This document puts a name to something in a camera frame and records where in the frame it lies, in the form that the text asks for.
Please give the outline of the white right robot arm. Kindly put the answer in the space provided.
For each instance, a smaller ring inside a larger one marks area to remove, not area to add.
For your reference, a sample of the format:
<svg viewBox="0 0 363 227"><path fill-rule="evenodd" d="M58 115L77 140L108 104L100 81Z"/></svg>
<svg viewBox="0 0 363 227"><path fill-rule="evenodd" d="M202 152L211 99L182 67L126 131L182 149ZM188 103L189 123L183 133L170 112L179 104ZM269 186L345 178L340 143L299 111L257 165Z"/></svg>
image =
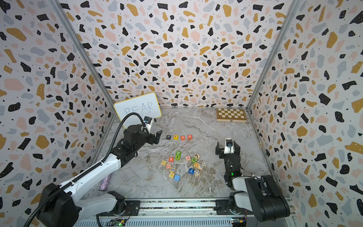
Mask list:
<svg viewBox="0 0 363 227"><path fill-rule="evenodd" d="M290 216L290 207L271 175L242 174L240 151L241 147L230 138L225 140L224 147L216 146L216 155L225 165L225 183L233 190L227 200L216 200L217 215L242 215L232 221L234 225L245 224L248 212L252 212L258 222Z"/></svg>

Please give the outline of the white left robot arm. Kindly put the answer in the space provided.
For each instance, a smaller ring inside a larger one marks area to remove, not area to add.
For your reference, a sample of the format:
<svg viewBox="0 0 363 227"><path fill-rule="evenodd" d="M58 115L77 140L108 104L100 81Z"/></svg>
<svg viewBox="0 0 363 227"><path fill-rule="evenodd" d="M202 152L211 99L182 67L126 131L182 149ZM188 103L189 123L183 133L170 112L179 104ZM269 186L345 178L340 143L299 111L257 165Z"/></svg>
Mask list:
<svg viewBox="0 0 363 227"><path fill-rule="evenodd" d="M91 216L98 218L101 213L110 213L115 216L132 214L132 209L127 206L125 197L116 191L81 200L95 184L137 157L139 149L146 143L151 145L159 143L162 131L156 134L150 133L156 119L148 116L142 118L138 113L127 114L119 124L115 135L131 116L138 117L141 123L130 125L125 129L123 138L119 142L114 136L108 152L101 160L70 180L59 185L51 183L43 189L38 207L25 221L26 227L30 226L35 218L47 227L72 227L85 218Z"/></svg>

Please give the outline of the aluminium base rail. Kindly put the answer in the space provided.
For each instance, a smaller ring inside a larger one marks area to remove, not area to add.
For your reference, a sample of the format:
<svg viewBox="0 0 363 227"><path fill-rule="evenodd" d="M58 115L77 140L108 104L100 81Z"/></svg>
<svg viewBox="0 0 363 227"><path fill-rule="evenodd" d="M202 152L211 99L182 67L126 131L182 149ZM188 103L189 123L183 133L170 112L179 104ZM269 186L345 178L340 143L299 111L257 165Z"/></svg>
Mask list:
<svg viewBox="0 0 363 227"><path fill-rule="evenodd" d="M73 224L75 227L297 227L295 213L259 222L252 211L232 213L226 198L172 198L126 200L120 215L101 213Z"/></svg>

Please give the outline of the green letter N block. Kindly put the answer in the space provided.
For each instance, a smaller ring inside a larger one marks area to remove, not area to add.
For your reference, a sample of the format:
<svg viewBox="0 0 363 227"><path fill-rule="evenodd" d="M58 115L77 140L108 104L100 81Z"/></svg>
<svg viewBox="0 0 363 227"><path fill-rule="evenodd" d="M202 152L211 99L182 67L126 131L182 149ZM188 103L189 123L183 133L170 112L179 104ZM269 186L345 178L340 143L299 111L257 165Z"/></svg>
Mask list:
<svg viewBox="0 0 363 227"><path fill-rule="evenodd" d="M192 161L192 163L193 163L193 164L194 164L194 163L196 163L196 162L197 162L197 160L198 160L198 159L197 159L196 157L192 157L192 158L191 158L191 161Z"/></svg>

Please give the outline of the whiteboard with PEAR text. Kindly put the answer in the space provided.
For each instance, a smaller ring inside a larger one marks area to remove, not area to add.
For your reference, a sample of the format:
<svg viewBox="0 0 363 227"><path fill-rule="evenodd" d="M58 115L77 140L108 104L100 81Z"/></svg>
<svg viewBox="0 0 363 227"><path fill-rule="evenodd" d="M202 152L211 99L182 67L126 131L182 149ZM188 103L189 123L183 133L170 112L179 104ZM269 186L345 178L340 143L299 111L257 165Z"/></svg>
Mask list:
<svg viewBox="0 0 363 227"><path fill-rule="evenodd" d="M138 113L142 119L144 119L145 116L151 118L160 118L162 116L155 92L115 103L113 107L120 121L130 113Z"/></svg>

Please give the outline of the wooden folding chess board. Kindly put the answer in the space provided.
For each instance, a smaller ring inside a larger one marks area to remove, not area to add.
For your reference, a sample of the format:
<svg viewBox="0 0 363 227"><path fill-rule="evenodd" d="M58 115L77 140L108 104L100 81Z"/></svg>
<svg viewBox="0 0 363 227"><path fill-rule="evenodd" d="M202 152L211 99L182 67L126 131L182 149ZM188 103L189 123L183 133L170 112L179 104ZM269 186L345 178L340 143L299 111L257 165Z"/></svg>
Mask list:
<svg viewBox="0 0 363 227"><path fill-rule="evenodd" d="M216 109L216 120L218 122L239 122L246 123L247 115L244 109Z"/></svg>

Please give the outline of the pink glitter bottle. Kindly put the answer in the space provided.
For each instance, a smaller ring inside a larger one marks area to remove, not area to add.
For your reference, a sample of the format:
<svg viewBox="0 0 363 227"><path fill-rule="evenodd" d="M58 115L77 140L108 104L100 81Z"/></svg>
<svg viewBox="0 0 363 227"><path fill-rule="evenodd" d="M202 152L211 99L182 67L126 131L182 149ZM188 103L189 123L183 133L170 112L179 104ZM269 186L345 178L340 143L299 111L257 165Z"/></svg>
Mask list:
<svg viewBox="0 0 363 227"><path fill-rule="evenodd" d="M109 185L111 179L111 174L109 174L108 176L106 176L100 183L99 186L99 191L106 191Z"/></svg>

